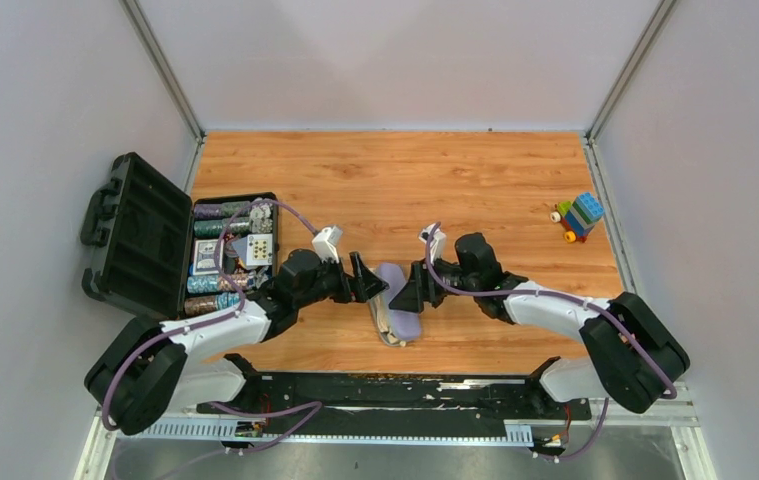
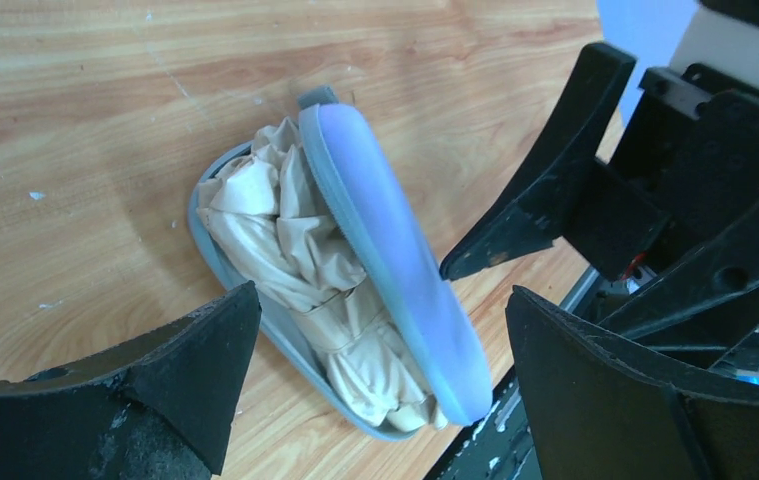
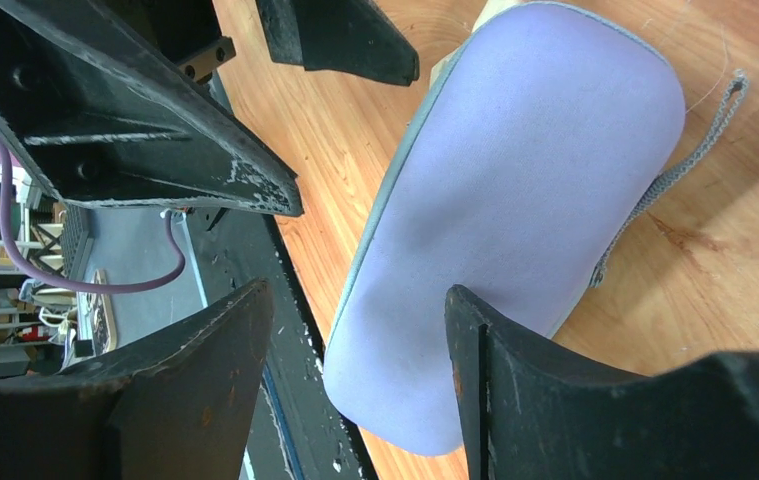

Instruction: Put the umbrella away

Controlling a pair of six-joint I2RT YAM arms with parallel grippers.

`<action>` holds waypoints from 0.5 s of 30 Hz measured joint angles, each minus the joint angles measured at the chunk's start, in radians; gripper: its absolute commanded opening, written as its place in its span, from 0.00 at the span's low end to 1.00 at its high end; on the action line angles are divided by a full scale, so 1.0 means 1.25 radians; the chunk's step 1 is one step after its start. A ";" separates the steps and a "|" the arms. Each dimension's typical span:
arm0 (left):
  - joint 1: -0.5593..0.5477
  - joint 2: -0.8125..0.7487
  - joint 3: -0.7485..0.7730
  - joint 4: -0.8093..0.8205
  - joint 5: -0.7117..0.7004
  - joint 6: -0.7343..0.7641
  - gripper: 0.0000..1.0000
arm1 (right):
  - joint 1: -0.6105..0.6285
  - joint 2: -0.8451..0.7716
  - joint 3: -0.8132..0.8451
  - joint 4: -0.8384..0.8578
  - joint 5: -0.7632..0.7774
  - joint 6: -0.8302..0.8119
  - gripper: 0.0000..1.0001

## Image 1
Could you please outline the grey glasses case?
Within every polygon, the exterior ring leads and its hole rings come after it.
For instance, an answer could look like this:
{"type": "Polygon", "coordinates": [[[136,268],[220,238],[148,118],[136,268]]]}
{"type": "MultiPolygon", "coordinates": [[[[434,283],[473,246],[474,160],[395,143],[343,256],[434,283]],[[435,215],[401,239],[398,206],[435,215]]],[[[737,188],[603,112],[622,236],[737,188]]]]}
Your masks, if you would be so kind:
{"type": "MultiPolygon", "coordinates": [[[[389,308],[390,301],[405,284],[407,280],[406,275],[401,266],[393,263],[380,263],[372,269],[372,271],[385,280],[389,285],[386,291],[375,297],[382,297],[382,300],[389,308]]],[[[422,327],[418,314],[391,310],[390,324],[394,335],[400,340],[404,340],[406,346],[419,339],[422,334],[422,327]]]]}

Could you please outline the beige folding umbrella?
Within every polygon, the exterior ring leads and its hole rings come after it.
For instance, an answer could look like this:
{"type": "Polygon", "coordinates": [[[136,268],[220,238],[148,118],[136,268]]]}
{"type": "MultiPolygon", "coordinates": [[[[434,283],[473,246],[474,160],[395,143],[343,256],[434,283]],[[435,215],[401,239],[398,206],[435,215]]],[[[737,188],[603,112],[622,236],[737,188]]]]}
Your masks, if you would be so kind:
{"type": "Polygon", "coordinates": [[[391,310],[382,300],[382,297],[373,299],[370,303],[371,316],[380,340],[389,347],[402,348],[406,346],[404,340],[397,338],[391,328],[391,310]]]}

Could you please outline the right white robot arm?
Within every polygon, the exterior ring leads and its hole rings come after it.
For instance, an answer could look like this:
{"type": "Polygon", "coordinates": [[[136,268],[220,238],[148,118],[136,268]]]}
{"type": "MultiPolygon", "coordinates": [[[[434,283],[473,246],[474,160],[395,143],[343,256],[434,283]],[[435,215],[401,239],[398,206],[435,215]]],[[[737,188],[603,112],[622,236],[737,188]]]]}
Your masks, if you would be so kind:
{"type": "Polygon", "coordinates": [[[579,297],[543,287],[505,270],[479,232],[456,240],[454,262],[441,256],[445,237],[438,226],[424,230],[421,239],[425,257],[412,263],[390,309],[420,314],[450,295],[466,296],[492,319],[581,343],[585,357],[555,357],[533,373],[534,384],[553,402],[603,398],[641,414],[659,399],[677,397],[674,383],[689,369],[690,358],[639,295],[579,297]]]}

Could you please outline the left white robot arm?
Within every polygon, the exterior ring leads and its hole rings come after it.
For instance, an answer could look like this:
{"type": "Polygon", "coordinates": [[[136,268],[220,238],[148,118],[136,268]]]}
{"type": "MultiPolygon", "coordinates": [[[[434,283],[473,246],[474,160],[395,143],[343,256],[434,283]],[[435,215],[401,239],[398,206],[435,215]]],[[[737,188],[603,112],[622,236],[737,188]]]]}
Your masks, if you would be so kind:
{"type": "Polygon", "coordinates": [[[315,303],[367,304],[388,288],[359,253],[352,270],[306,249],[293,251],[278,272],[237,305],[209,314],[159,322],[131,319],[85,376],[109,431],[138,434],[170,409],[235,399],[247,382],[235,360],[208,364],[231,348],[269,341],[297,323],[315,303]]]}

